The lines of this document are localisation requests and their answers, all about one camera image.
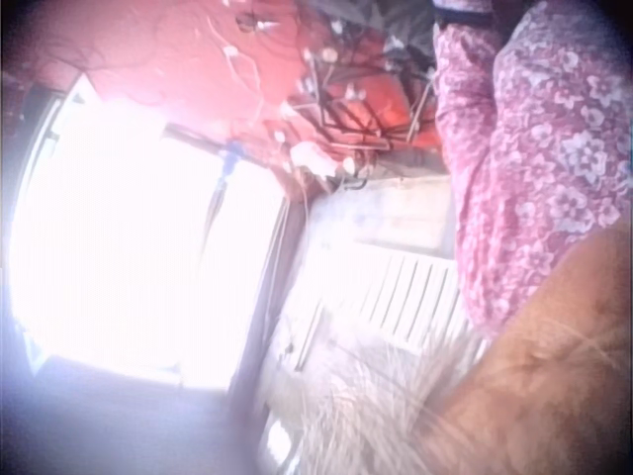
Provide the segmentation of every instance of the red wall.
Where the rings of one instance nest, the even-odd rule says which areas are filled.
[[[242,33],[235,14],[268,13],[280,25],[273,38]],[[13,71],[59,89],[67,89],[84,70],[104,99],[127,98],[163,114],[168,121],[202,135],[225,140],[248,132],[270,148],[263,124],[280,120],[279,106],[297,91],[305,71],[297,45],[320,41],[317,24],[299,29],[292,0],[231,3],[221,0],[50,0],[30,16],[25,43],[13,56]],[[257,65],[235,60],[239,83],[213,28]],[[362,84],[368,100],[388,125],[407,120],[400,92],[388,77]],[[311,135],[301,119],[304,139]],[[416,144],[436,144],[434,130]]]

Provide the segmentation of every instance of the person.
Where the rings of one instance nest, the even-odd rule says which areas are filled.
[[[580,2],[535,3],[504,47],[490,2],[436,4],[458,268],[495,340],[419,424],[429,471],[630,470],[629,59]]]

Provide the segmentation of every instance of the clothing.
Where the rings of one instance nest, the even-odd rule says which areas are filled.
[[[491,11],[485,0],[436,4]],[[435,30],[460,286],[491,336],[570,246],[630,214],[630,59],[588,8],[540,1],[503,48],[492,30]]]

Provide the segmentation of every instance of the sleeve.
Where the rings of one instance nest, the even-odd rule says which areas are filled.
[[[456,11],[491,11],[484,0],[442,0],[436,6]],[[436,127],[446,165],[453,175],[456,198],[462,201],[469,177],[489,154],[497,123],[493,65],[501,47],[498,32],[449,24],[434,31],[437,72]]]

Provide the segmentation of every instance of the red cloth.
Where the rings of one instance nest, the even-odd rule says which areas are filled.
[[[470,3],[442,6],[453,1]],[[436,31],[435,48],[460,285],[471,320],[495,335],[571,245],[630,213],[629,59],[571,0],[536,3],[503,49],[459,25]]]

